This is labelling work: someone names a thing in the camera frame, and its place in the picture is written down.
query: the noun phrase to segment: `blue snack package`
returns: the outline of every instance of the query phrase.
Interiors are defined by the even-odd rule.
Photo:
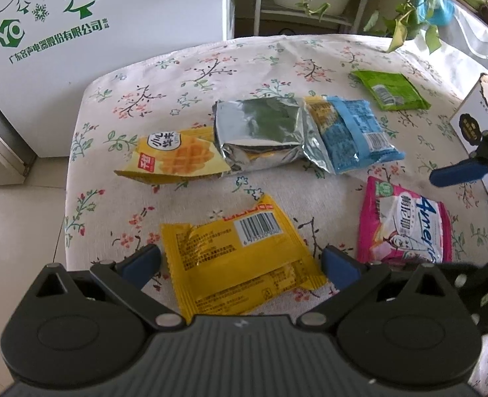
[[[300,105],[314,118],[335,173],[404,159],[404,152],[391,144],[366,100],[314,96],[304,97]]]

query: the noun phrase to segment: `waffle snack package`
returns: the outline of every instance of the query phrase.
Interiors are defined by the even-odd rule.
[[[213,113],[216,144],[233,173],[301,158],[332,173],[316,124],[293,98],[216,102]]]
[[[240,315],[301,286],[327,282],[284,212],[268,195],[250,210],[205,225],[162,224],[183,317]]]
[[[335,173],[404,159],[365,100],[313,96],[300,99],[317,124]]]
[[[146,184],[220,175],[230,168],[213,141],[211,127],[152,133],[139,139],[126,168],[115,173]]]
[[[357,259],[452,261],[452,225],[444,204],[369,176]]]
[[[356,70],[351,73],[369,89],[382,110],[427,110],[431,107],[401,73],[371,70]]]

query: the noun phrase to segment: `cardboard box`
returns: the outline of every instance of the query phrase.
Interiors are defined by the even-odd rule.
[[[488,74],[482,74],[450,119],[466,151],[476,150],[481,133],[488,129]],[[482,179],[488,193],[488,175]]]

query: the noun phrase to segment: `pink snack package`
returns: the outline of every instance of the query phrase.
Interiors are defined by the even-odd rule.
[[[360,214],[358,261],[452,261],[451,233],[442,202],[369,176]]]

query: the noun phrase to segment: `floral tablecloth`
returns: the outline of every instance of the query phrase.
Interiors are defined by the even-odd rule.
[[[121,260],[146,243],[160,244],[159,224],[202,224],[250,208],[271,194],[293,220],[316,261],[327,244],[356,255],[360,207],[368,175],[442,200],[452,221],[455,261],[488,261],[488,195],[481,182],[438,189],[432,169],[466,153],[449,118],[481,66],[443,46],[428,56],[420,42],[391,54],[389,40],[362,36],[278,36],[235,39],[143,61],[94,81],[84,93],[71,148],[65,243],[68,269]],[[352,70],[401,72],[432,104],[430,110],[382,112]],[[364,98],[393,143],[399,162],[326,175],[305,161],[284,167],[175,185],[144,185],[116,176],[138,139],[154,131],[203,127],[218,100],[314,94]],[[143,289],[178,310],[166,264]],[[335,294],[294,289],[254,313],[292,318]],[[488,392],[488,339],[472,382]]]

